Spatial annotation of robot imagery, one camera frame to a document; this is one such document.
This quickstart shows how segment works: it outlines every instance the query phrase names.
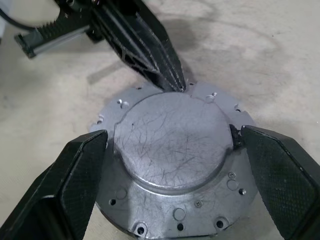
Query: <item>black cable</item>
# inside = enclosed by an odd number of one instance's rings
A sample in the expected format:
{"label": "black cable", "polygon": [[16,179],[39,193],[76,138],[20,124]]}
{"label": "black cable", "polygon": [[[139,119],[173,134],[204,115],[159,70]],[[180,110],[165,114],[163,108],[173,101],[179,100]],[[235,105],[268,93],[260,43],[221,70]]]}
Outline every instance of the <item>black cable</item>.
{"label": "black cable", "polygon": [[27,26],[27,25],[24,25],[22,23],[19,23],[19,22],[13,20],[1,8],[0,8],[0,17],[2,17],[4,20],[6,20],[9,24],[11,24],[19,29],[23,29],[23,30],[27,30],[27,31],[33,31],[36,29],[33,26]]}

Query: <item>mounting hole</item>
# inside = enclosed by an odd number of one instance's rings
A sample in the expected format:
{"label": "mounting hole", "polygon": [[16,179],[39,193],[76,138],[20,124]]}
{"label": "mounting hole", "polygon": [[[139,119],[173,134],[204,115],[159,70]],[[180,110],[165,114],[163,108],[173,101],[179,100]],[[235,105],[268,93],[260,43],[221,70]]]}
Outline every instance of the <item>mounting hole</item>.
{"label": "mounting hole", "polygon": [[247,191],[244,188],[240,188],[239,189],[239,194],[240,195],[245,195],[247,193]]}
{"label": "mounting hole", "polygon": [[185,229],[185,226],[182,224],[182,223],[179,223],[177,226],[176,226],[176,229],[178,229],[178,231],[183,231]]}
{"label": "mounting hole", "polygon": [[116,201],[115,199],[110,199],[110,200],[109,200],[109,204],[110,204],[111,206],[115,205],[116,203],[117,203],[117,201]]}
{"label": "mounting hole", "polygon": [[219,221],[216,222],[216,226],[217,226],[218,228],[222,229],[222,228],[224,227],[224,222],[221,221],[221,220],[219,220]]}
{"label": "mounting hole", "polygon": [[142,234],[144,234],[145,229],[144,229],[142,226],[140,226],[140,227],[138,227],[138,229],[136,230],[136,232],[137,232],[139,235],[142,235]]}

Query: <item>circular metal housing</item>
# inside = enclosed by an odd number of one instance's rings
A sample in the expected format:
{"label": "circular metal housing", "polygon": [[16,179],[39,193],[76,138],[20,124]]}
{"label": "circular metal housing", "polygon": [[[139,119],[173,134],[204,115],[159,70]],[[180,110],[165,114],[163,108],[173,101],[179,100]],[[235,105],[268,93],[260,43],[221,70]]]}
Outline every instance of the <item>circular metal housing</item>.
{"label": "circular metal housing", "polygon": [[258,190],[230,125],[254,125],[217,87],[162,92],[146,83],[111,100],[90,131],[109,140],[96,203],[118,228],[146,239],[213,236]]}

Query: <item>concrete floor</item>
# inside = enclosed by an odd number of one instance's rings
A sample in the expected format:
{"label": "concrete floor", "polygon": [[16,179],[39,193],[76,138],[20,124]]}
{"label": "concrete floor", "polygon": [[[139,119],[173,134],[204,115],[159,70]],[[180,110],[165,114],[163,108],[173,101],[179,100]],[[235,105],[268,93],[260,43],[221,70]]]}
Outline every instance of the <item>concrete floor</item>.
{"label": "concrete floor", "polygon": [[[257,125],[295,138],[320,163],[318,0],[150,0],[196,80],[241,101]],[[12,16],[52,20],[52,0],[13,1]],[[80,37],[28,60],[6,29],[0,45],[0,225],[64,145],[112,96],[143,79],[105,43]],[[216,240],[282,239],[258,196]],[[86,240],[129,239],[95,207]]]}

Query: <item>small screw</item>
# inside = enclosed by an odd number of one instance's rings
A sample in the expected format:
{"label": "small screw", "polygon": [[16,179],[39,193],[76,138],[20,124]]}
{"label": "small screw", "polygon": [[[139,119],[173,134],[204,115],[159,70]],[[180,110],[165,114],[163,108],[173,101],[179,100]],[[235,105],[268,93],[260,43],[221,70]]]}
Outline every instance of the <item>small screw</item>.
{"label": "small screw", "polygon": [[234,179],[234,178],[236,177],[236,174],[231,171],[231,172],[228,173],[228,177],[229,177],[230,179]]}
{"label": "small screw", "polygon": [[197,200],[197,201],[194,202],[194,205],[195,205],[196,208],[199,209],[199,208],[202,207],[202,201],[201,200]]}
{"label": "small screw", "polygon": [[239,194],[240,195],[246,195],[247,194],[247,191],[243,188],[239,189]]}

